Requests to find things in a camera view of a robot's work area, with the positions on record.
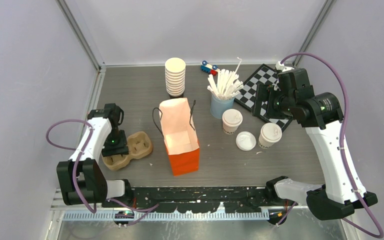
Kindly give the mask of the white plastic cup lid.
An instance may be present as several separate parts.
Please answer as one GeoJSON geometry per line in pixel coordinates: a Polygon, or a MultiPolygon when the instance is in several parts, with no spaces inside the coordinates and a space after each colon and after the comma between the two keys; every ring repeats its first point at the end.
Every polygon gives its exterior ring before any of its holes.
{"type": "Polygon", "coordinates": [[[222,114],[222,122],[227,126],[237,127],[243,121],[243,116],[240,111],[236,109],[228,109],[222,114]]]}

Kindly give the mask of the white paper coffee cup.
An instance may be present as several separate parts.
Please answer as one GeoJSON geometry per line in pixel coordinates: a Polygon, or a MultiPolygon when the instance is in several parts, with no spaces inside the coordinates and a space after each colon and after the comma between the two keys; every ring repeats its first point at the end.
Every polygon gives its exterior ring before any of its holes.
{"type": "Polygon", "coordinates": [[[232,135],[237,131],[239,125],[237,125],[237,124],[236,125],[229,125],[227,123],[223,123],[222,127],[223,127],[224,133],[226,133],[228,135],[232,135]]]}
{"type": "Polygon", "coordinates": [[[279,140],[280,140],[279,138],[271,139],[271,138],[267,138],[266,136],[260,134],[258,137],[258,145],[263,149],[267,149],[267,148],[271,147],[272,145],[274,145],[275,143],[277,143],[279,140]]]}

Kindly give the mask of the stack of white lids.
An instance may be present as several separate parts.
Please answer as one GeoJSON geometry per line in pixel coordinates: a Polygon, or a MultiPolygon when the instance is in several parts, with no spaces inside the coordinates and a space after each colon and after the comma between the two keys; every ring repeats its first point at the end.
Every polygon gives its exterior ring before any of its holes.
{"type": "Polygon", "coordinates": [[[235,139],[236,146],[242,151],[251,151],[257,144],[255,136],[248,131],[241,131],[235,139]]]}

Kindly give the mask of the orange paper bag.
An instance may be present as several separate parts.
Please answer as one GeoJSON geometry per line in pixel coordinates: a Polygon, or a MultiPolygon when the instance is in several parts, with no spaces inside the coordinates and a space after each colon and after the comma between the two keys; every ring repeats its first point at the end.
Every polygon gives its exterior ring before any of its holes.
{"type": "Polygon", "coordinates": [[[170,162],[172,174],[180,176],[199,170],[200,145],[193,122],[196,105],[186,97],[162,101],[153,112],[158,112],[159,124],[153,123],[161,133],[170,162]]]}

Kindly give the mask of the stack of paper cups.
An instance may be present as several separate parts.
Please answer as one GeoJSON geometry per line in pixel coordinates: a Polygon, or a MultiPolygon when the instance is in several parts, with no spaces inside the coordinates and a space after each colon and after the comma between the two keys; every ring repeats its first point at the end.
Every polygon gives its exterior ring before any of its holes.
{"type": "Polygon", "coordinates": [[[166,91],[170,98],[182,98],[186,89],[186,63],[179,57],[164,64],[166,91]]]}

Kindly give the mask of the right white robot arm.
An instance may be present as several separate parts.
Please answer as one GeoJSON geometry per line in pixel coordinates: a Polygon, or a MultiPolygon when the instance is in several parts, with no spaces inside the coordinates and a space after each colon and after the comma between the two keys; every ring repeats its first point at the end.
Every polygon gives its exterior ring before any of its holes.
{"type": "Polygon", "coordinates": [[[330,93],[315,94],[303,68],[278,74],[277,84],[258,83],[255,108],[266,103],[266,115],[296,120],[310,137],[322,168],[324,184],[309,184],[280,176],[267,181],[264,196],[271,205],[290,200],[308,206],[319,220],[338,220],[356,209],[378,202],[377,195],[363,186],[342,128],[346,118],[338,98],[330,93]]]}

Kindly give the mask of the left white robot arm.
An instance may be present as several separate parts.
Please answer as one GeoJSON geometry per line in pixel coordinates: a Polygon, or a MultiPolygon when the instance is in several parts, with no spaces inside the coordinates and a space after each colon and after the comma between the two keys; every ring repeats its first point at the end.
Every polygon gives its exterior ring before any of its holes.
{"type": "Polygon", "coordinates": [[[106,180],[98,161],[100,157],[122,156],[129,153],[127,138],[119,125],[124,111],[115,103],[93,109],[87,115],[86,131],[74,153],[56,167],[57,178],[65,205],[91,204],[114,199],[121,207],[128,207],[134,192],[127,179],[106,180]]]}

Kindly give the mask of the black white checkerboard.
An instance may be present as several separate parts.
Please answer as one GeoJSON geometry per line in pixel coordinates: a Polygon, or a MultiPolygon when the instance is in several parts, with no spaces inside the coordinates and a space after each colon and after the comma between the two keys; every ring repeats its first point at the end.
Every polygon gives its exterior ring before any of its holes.
{"type": "MultiPolygon", "coordinates": [[[[250,113],[253,113],[258,85],[276,85],[278,79],[277,75],[278,71],[276,69],[273,69],[267,64],[262,64],[243,82],[243,88],[239,90],[239,94],[236,95],[234,102],[248,110],[250,113]]],[[[277,124],[281,128],[282,132],[284,132],[291,124],[292,120],[268,118],[266,116],[267,107],[268,102],[263,101],[259,114],[256,117],[266,123],[277,124]]]]}

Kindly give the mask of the brown cardboard cup carrier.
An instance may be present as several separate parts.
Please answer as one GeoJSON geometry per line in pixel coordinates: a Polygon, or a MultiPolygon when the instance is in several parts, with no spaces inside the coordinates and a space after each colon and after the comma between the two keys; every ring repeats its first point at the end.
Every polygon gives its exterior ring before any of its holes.
{"type": "Polygon", "coordinates": [[[126,167],[131,160],[139,160],[153,151],[153,144],[148,134],[138,131],[127,138],[128,154],[113,154],[103,156],[103,163],[111,170],[117,171],[126,167]]]}

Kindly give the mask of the bundle of white straws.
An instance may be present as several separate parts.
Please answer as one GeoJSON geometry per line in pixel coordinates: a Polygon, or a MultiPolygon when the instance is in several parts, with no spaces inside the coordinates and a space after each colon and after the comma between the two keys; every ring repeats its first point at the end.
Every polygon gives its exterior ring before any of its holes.
{"type": "Polygon", "coordinates": [[[216,80],[214,79],[214,75],[208,75],[207,80],[209,85],[207,89],[219,100],[227,101],[234,99],[240,93],[240,90],[244,88],[244,83],[239,80],[239,75],[237,74],[243,60],[239,57],[237,59],[239,63],[235,71],[226,69],[219,70],[216,75],[216,80]]]}

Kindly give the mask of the blue straw holder cup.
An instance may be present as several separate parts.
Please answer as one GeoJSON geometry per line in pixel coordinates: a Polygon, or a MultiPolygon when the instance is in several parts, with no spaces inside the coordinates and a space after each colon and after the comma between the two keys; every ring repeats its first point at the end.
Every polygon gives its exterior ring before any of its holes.
{"type": "Polygon", "coordinates": [[[210,113],[216,119],[222,119],[223,113],[233,107],[234,98],[220,100],[214,94],[211,95],[210,113]]]}

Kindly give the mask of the red blue toy car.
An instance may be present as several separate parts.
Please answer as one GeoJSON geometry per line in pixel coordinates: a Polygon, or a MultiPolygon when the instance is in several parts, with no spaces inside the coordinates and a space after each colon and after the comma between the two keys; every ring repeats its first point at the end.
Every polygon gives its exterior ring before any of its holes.
{"type": "Polygon", "coordinates": [[[216,76],[220,70],[218,68],[217,65],[211,65],[210,63],[208,63],[206,60],[203,60],[201,62],[201,66],[200,66],[200,69],[205,72],[205,73],[208,73],[208,74],[211,74],[213,76],[216,76]]]}

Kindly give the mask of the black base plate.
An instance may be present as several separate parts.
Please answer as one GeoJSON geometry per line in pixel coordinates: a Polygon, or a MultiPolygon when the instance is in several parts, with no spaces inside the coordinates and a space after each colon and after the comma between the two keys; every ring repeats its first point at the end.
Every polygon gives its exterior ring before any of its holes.
{"type": "Polygon", "coordinates": [[[257,213],[262,207],[285,210],[292,200],[272,199],[262,186],[204,186],[204,187],[132,187],[127,194],[115,197],[119,202],[136,209],[155,205],[156,213],[193,214],[214,213],[223,206],[226,213],[257,213]]]}

